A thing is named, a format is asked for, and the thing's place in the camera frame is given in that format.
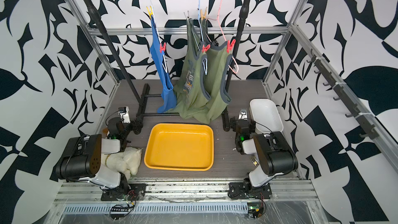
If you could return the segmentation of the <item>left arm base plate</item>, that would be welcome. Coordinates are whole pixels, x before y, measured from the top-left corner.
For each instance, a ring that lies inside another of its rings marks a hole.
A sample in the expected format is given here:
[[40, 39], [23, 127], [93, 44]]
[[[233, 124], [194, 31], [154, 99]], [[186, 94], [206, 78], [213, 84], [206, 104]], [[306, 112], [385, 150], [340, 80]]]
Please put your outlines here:
[[142, 200], [146, 194], [147, 184], [129, 184], [114, 189], [103, 190], [101, 201], [136, 201]]

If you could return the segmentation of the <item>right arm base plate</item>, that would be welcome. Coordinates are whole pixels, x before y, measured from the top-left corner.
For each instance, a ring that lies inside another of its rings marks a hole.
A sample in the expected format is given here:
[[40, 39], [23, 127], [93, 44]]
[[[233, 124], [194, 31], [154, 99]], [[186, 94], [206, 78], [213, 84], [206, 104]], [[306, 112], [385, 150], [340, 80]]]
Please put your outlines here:
[[251, 187], [245, 183], [229, 183], [228, 197], [232, 200], [265, 199], [271, 198], [272, 190], [269, 185]]

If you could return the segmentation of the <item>pink wire hanger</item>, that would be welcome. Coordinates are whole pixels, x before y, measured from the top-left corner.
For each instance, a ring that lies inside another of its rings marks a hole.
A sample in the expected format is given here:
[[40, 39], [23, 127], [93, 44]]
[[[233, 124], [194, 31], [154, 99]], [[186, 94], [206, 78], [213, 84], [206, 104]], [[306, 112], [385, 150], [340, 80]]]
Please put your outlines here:
[[[227, 40], [227, 38], [226, 38], [226, 36], [225, 36], [225, 34], [224, 34], [224, 31], [223, 31], [223, 29], [222, 29], [221, 22], [220, 22], [220, 12], [221, 12], [222, 3], [223, 3], [223, 0], [220, 0], [219, 7], [218, 7], [218, 11], [217, 11], [217, 17], [216, 17], [215, 19], [212, 19], [212, 18], [207, 17], [207, 20], [215, 20], [215, 21], [217, 21], [217, 24], [218, 24], [218, 27], [219, 27], [219, 29], [220, 29], [220, 31], [221, 31], [222, 37], [223, 37], [224, 41], [227, 43], [228, 40]], [[236, 65], [237, 67], [236, 67], [236, 69], [234, 69], [234, 68], [232, 68], [231, 65], [229, 65], [229, 69], [231, 70], [231, 72], [232, 72], [233, 74], [237, 74], [238, 71], [239, 71], [239, 66], [238, 66], [238, 64], [237, 64], [236, 59], [234, 58], [234, 56], [232, 56], [232, 60], [233, 60], [233, 65]]]

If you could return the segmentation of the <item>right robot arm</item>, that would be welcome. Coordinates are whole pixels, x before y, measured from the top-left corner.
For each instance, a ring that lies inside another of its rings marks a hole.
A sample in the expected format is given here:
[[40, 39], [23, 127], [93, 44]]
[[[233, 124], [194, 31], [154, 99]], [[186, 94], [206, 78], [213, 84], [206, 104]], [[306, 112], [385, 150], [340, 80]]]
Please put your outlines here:
[[236, 150], [242, 155], [254, 155], [258, 161], [246, 180], [252, 188], [265, 186], [274, 178], [298, 168], [298, 160], [283, 134], [269, 128], [265, 133], [255, 134], [258, 124], [251, 119], [230, 119]]

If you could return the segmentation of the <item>light green tank top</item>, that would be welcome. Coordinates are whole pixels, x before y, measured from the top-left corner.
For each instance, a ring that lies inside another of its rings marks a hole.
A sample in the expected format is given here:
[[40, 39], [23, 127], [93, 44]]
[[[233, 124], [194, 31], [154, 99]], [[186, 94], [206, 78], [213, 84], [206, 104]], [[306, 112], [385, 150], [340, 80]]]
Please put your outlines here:
[[204, 44], [210, 45], [207, 55], [208, 73], [204, 77], [204, 90], [209, 95], [209, 100], [202, 105], [193, 117], [201, 123], [209, 124], [217, 119], [231, 102], [231, 97], [226, 89], [229, 65], [233, 54], [227, 52], [227, 43], [216, 44], [210, 41], [208, 26], [202, 21], [202, 29], [205, 35]]

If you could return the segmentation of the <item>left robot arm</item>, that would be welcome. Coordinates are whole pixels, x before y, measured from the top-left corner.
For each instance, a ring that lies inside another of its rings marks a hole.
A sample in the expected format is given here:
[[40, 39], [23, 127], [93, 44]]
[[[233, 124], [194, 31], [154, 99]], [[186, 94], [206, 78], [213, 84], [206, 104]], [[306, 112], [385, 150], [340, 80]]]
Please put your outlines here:
[[92, 183], [105, 192], [127, 194], [130, 191], [127, 183], [130, 169], [124, 157], [132, 148], [127, 147], [127, 137], [130, 132], [139, 134], [142, 122], [125, 122], [124, 118], [115, 117], [106, 122], [106, 127], [105, 138], [93, 134], [68, 140], [55, 166], [58, 179]]

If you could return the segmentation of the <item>beige wooden clothespin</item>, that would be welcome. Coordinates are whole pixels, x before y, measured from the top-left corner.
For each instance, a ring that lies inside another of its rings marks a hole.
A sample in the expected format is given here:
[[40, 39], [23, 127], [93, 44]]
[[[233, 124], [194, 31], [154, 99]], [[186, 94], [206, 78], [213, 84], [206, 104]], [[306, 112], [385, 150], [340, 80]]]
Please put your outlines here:
[[207, 7], [205, 9], [200, 9], [200, 18], [201, 18], [201, 20], [206, 20], [207, 19], [207, 11], [208, 11]]

